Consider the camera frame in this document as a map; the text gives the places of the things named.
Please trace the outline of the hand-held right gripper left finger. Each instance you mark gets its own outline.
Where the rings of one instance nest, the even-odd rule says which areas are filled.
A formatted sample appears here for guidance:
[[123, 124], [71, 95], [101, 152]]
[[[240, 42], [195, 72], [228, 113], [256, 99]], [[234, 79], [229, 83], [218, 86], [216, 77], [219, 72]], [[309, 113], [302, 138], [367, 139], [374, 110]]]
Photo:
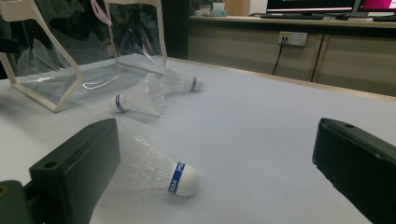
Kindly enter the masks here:
[[30, 169], [44, 224], [89, 224], [120, 164], [117, 122], [103, 119], [70, 137]]

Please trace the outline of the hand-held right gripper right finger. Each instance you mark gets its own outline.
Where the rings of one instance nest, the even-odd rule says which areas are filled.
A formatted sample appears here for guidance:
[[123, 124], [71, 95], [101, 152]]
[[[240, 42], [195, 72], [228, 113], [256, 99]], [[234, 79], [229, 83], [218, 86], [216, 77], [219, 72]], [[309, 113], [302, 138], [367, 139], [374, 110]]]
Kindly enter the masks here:
[[340, 120], [319, 121], [312, 162], [373, 224], [396, 224], [396, 147]]

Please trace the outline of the clear bag with beige trim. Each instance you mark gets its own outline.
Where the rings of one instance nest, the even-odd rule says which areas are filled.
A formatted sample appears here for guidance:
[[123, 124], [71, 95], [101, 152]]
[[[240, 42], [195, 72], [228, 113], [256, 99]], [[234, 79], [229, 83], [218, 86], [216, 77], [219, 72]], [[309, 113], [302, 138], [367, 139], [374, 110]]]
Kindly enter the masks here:
[[52, 112], [165, 72], [161, 0], [0, 0], [10, 85]]

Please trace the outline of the white shuttlecock with blue band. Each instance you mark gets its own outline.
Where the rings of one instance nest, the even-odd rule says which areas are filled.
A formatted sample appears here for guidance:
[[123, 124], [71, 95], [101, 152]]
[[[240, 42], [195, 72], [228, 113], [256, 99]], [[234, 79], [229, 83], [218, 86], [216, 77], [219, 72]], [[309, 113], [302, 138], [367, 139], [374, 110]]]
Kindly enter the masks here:
[[193, 77], [188, 74], [178, 72], [173, 67], [165, 67], [162, 76], [163, 92], [183, 92], [183, 91], [200, 91], [204, 83], [199, 77]]
[[131, 89], [112, 97], [110, 108], [116, 113], [134, 111], [160, 116], [166, 108], [162, 85], [153, 74], [147, 74]]

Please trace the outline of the small clear plastic packet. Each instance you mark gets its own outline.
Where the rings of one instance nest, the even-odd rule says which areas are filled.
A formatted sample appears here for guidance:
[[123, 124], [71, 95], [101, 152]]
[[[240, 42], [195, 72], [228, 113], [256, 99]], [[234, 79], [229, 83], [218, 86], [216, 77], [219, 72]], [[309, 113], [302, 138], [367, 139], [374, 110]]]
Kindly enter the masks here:
[[136, 127], [119, 128], [120, 165], [114, 174], [114, 190], [164, 189], [181, 197], [193, 195], [200, 186], [196, 169], [173, 161]]

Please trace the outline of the monitor with pink screen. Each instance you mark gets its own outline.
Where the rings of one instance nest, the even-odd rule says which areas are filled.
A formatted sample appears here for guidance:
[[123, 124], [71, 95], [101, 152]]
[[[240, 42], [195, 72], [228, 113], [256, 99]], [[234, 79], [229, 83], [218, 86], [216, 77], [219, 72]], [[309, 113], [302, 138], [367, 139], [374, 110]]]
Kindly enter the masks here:
[[396, 12], [396, 0], [361, 0], [359, 11]]

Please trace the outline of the beige cabinet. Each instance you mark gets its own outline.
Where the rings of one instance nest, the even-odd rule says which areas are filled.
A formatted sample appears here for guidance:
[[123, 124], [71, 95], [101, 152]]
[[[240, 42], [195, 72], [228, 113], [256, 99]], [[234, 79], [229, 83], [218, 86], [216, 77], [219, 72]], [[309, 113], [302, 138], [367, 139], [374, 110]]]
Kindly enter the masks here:
[[[279, 44], [281, 31], [305, 45]], [[396, 22], [192, 17], [188, 59], [396, 96]]]

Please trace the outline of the black computer monitor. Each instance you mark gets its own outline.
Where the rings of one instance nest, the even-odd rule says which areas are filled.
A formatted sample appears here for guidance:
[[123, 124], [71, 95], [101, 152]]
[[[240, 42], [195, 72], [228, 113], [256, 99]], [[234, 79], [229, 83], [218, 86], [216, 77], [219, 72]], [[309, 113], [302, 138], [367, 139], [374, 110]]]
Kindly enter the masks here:
[[356, 0], [267, 0], [267, 13], [351, 12]]

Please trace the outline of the teal and white tissue box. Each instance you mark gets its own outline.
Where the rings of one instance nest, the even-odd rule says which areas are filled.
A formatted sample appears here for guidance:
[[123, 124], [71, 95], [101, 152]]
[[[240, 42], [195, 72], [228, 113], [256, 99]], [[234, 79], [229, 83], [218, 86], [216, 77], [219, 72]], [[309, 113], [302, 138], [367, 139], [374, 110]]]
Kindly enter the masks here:
[[216, 2], [213, 4], [211, 14], [215, 17], [226, 17], [228, 15], [225, 4]]

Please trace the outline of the white wall socket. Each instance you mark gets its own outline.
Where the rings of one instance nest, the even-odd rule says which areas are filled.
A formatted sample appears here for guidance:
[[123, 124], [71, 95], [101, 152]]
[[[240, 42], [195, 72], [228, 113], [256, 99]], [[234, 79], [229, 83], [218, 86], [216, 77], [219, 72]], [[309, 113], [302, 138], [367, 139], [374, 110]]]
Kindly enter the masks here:
[[307, 33], [281, 31], [279, 33], [278, 43], [303, 47], [305, 45], [306, 39]]

